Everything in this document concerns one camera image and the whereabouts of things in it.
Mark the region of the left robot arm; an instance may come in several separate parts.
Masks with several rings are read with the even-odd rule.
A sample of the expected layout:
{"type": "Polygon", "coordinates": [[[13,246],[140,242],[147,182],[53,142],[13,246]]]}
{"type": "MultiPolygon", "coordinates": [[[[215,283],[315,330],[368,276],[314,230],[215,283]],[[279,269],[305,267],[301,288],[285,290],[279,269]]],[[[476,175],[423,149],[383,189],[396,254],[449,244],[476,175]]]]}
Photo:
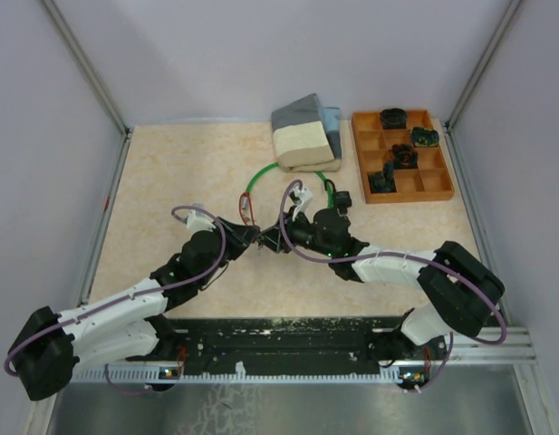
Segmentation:
{"type": "Polygon", "coordinates": [[[259,231],[218,218],[129,289],[60,313],[49,306],[35,310],[8,351],[6,372],[19,379],[30,401],[41,401],[73,376],[100,365],[149,355],[168,359],[178,338],[164,314],[204,291],[216,271],[238,259],[259,231]]]}

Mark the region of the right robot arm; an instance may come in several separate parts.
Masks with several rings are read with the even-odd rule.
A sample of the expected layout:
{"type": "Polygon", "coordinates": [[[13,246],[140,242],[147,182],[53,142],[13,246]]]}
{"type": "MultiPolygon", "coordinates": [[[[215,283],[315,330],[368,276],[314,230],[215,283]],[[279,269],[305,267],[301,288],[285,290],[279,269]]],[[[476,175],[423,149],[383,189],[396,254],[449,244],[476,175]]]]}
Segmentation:
{"type": "Polygon", "coordinates": [[[349,227],[349,219],[333,208],[312,219],[290,210],[261,233],[258,243],[326,264],[346,281],[423,291],[429,303],[409,311],[393,337],[395,351],[404,358],[415,358],[441,335],[459,333],[476,340],[489,319],[507,332],[497,308],[504,285],[460,244],[446,241],[434,251],[392,251],[360,241],[349,227]]]}

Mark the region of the black Kaijing padlock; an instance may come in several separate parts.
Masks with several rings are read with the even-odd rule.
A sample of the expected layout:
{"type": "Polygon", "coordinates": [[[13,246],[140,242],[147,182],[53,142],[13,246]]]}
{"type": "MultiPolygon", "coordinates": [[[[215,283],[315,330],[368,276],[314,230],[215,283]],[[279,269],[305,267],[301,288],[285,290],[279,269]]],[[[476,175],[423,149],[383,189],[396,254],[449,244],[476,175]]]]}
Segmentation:
{"type": "Polygon", "coordinates": [[[328,207],[337,209],[341,214],[346,214],[352,206],[352,198],[348,191],[338,190],[331,179],[323,181],[328,196],[328,207]]]}

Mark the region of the red cable seal lock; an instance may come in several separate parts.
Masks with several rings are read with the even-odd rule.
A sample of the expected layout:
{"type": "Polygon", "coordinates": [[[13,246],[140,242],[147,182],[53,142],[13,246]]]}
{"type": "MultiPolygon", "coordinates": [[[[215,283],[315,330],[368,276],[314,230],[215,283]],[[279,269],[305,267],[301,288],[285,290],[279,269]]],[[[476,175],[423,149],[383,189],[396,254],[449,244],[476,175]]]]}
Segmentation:
{"type": "Polygon", "coordinates": [[[244,191],[238,200],[239,215],[245,225],[254,225],[255,216],[250,193],[244,191]]]}

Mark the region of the green cable lock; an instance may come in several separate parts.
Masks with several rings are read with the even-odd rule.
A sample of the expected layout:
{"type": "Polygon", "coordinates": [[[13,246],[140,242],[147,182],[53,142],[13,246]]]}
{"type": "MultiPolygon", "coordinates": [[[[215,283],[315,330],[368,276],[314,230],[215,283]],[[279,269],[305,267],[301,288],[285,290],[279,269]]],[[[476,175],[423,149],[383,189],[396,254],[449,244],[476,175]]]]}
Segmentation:
{"type": "MultiPolygon", "coordinates": [[[[261,177],[263,177],[267,172],[269,172],[270,170],[276,169],[278,167],[279,167],[279,165],[277,163],[272,163],[272,164],[269,164],[269,165],[263,167],[259,171],[257,171],[257,173],[247,183],[246,188],[245,188],[244,191],[247,191],[251,194],[252,189],[253,189],[254,185],[256,184],[256,182],[261,177]]],[[[326,188],[326,192],[327,192],[327,207],[331,208],[333,206],[333,190],[331,188],[326,188]]]]}

